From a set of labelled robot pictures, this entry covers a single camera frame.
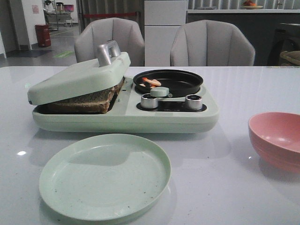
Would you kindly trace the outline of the white bread slice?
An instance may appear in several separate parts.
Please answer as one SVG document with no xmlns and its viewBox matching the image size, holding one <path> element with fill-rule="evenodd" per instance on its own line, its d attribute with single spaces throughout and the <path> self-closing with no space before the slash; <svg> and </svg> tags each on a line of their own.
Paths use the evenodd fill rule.
<svg viewBox="0 0 300 225">
<path fill-rule="evenodd" d="M 48 103 L 46 106 L 48 110 L 57 113 L 107 113 L 113 106 L 124 80 L 122 78 L 117 85 L 108 89 Z"/>
</svg>

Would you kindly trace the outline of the green breakfast maker lid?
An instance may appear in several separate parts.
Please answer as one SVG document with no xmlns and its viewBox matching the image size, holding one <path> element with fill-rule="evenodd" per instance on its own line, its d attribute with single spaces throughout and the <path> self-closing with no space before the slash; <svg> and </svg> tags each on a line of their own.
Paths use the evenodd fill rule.
<svg viewBox="0 0 300 225">
<path fill-rule="evenodd" d="M 32 86 L 28 101 L 31 105 L 43 105 L 108 89 L 121 81 L 130 63 L 127 52 L 121 52 L 114 57 L 100 55 L 73 64 Z"/>
</svg>

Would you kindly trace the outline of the pink plastic bowl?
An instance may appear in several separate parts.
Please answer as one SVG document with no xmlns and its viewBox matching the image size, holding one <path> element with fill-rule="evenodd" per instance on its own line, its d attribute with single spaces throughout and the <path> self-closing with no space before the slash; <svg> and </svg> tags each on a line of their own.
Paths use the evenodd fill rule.
<svg viewBox="0 0 300 225">
<path fill-rule="evenodd" d="M 300 172 L 300 116 L 263 112 L 248 121 L 250 142 L 258 155 L 285 171 Z"/>
</svg>

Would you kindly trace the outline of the green breakfast maker base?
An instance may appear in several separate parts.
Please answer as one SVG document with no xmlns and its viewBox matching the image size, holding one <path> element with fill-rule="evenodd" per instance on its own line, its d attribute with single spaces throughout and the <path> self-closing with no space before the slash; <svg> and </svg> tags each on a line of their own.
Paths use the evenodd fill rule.
<svg viewBox="0 0 300 225">
<path fill-rule="evenodd" d="M 137 107 L 141 95 L 132 78 L 126 77 L 110 111 L 105 114 L 53 114 L 37 106 L 33 120 L 44 130 L 100 133 L 200 133 L 218 121 L 219 108 L 204 85 L 197 95 L 203 107 L 198 112 L 144 111 Z"/>
</svg>

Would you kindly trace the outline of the left silver control knob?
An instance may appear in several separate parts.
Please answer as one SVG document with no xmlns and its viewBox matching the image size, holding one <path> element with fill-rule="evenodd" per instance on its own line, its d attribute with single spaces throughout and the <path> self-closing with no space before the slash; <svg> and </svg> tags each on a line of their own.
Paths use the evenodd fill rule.
<svg viewBox="0 0 300 225">
<path fill-rule="evenodd" d="M 156 109 L 158 107 L 158 98 L 146 93 L 141 95 L 140 104 L 143 109 Z"/>
</svg>

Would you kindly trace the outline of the silver control knob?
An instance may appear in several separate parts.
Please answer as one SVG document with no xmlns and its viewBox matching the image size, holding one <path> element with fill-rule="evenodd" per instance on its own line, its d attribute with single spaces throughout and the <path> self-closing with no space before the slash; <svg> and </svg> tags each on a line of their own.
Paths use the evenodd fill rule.
<svg viewBox="0 0 300 225">
<path fill-rule="evenodd" d="M 201 110 L 203 107 L 202 97 L 199 95 L 187 95 L 185 96 L 185 108 L 189 110 Z"/>
<path fill-rule="evenodd" d="M 140 104 L 143 109 L 156 109 L 158 107 L 158 98 L 146 93 L 141 95 Z"/>
</svg>

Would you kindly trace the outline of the black round frying pan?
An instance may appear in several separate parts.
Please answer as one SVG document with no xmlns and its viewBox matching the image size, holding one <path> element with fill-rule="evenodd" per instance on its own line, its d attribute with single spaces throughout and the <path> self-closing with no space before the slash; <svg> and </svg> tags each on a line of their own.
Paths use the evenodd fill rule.
<svg viewBox="0 0 300 225">
<path fill-rule="evenodd" d="M 142 80 L 143 77 L 161 82 L 161 86 L 167 87 L 173 98 L 195 94 L 203 83 L 203 78 L 193 72 L 176 69 L 150 70 L 139 73 L 133 78 L 135 91 L 141 94 L 150 93 L 151 90 L 150 85 Z"/>
</svg>

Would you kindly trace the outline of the right silver control knob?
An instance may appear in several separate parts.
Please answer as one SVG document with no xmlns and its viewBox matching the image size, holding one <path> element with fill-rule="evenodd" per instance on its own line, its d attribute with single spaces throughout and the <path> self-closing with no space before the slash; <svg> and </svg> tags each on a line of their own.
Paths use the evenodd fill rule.
<svg viewBox="0 0 300 225">
<path fill-rule="evenodd" d="M 185 96 L 185 108 L 189 110 L 201 110 L 203 107 L 202 97 L 199 95 L 187 95 Z"/>
</svg>

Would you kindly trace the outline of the light green round plate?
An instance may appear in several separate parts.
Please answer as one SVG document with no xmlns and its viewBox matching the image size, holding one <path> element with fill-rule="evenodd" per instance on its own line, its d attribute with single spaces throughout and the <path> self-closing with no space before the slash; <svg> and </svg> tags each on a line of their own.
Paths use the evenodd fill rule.
<svg viewBox="0 0 300 225">
<path fill-rule="evenodd" d="M 66 217 L 112 222 L 150 209 L 170 177 L 171 162 L 160 146 L 136 135 L 106 134 L 56 153 L 41 172 L 39 191 Z"/>
</svg>

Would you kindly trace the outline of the left grey upholstered chair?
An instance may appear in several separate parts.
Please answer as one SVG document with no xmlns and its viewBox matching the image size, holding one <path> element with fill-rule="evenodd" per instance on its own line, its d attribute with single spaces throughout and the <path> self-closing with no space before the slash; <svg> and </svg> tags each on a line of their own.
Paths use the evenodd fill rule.
<svg viewBox="0 0 300 225">
<path fill-rule="evenodd" d="M 137 22 L 106 18 L 91 22 L 75 41 L 77 62 L 97 59 L 100 55 L 117 56 L 127 52 L 132 67 L 144 65 L 145 43 Z"/>
</svg>

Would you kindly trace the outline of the grey upholstered chair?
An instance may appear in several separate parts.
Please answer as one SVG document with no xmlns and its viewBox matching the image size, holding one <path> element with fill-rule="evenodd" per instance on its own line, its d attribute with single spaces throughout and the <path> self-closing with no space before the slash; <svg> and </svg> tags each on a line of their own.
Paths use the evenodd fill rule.
<svg viewBox="0 0 300 225">
<path fill-rule="evenodd" d="M 200 20 L 186 23 L 176 32 L 170 65 L 253 66 L 255 48 L 231 23 Z"/>
<path fill-rule="evenodd" d="M 77 62 L 97 59 L 100 55 L 117 56 L 127 52 L 132 67 L 144 65 L 145 43 L 137 22 L 106 18 L 91 22 L 75 41 Z"/>
</svg>

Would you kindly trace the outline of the right grey upholstered chair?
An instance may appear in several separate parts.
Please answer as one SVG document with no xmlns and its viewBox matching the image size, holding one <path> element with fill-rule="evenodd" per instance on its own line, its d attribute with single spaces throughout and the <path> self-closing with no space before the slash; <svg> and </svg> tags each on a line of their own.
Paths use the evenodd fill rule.
<svg viewBox="0 0 300 225">
<path fill-rule="evenodd" d="M 186 23 L 176 32 L 170 65 L 253 66 L 255 48 L 231 23 L 200 20 Z"/>
</svg>

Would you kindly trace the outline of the white cabinet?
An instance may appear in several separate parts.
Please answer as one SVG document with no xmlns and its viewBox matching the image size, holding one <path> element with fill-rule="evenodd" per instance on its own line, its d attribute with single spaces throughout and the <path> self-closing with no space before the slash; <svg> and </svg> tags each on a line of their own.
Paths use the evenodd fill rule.
<svg viewBox="0 0 300 225">
<path fill-rule="evenodd" d="M 145 66 L 170 66 L 170 51 L 178 28 L 186 22 L 186 0 L 144 2 Z"/>
</svg>

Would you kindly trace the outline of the red trash bin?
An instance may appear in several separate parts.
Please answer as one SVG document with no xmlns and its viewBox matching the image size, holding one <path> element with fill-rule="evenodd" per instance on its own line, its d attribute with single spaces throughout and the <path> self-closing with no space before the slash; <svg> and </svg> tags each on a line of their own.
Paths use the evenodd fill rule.
<svg viewBox="0 0 300 225">
<path fill-rule="evenodd" d="M 48 47 L 51 45 L 48 24 L 36 24 L 35 31 L 36 31 L 37 43 L 39 47 Z"/>
</svg>

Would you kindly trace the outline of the dark counter with white top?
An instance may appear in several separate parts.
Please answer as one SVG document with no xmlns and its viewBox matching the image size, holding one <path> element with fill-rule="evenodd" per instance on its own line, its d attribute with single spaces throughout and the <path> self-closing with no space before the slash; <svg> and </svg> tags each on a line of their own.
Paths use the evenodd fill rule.
<svg viewBox="0 0 300 225">
<path fill-rule="evenodd" d="M 189 10 L 187 22 L 214 20 L 237 26 L 255 48 L 255 66 L 279 65 L 283 51 L 300 49 L 300 11 Z"/>
</svg>

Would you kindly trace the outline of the fruit bowl on counter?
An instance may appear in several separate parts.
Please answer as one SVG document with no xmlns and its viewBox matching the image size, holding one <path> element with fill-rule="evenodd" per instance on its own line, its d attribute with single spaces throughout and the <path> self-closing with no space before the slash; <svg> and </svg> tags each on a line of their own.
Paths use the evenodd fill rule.
<svg viewBox="0 0 300 225">
<path fill-rule="evenodd" d="M 246 0 L 241 5 L 244 9 L 262 9 L 263 6 L 259 6 L 256 3 L 254 3 L 252 0 Z"/>
</svg>

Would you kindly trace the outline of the beige cushion at right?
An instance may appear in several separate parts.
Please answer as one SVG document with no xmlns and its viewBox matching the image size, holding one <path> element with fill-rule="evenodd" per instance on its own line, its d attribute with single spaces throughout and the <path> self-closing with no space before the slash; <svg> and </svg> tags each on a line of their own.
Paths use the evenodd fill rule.
<svg viewBox="0 0 300 225">
<path fill-rule="evenodd" d="M 282 66 L 299 66 L 300 52 L 299 51 L 283 51 L 280 53 L 280 65 Z"/>
</svg>

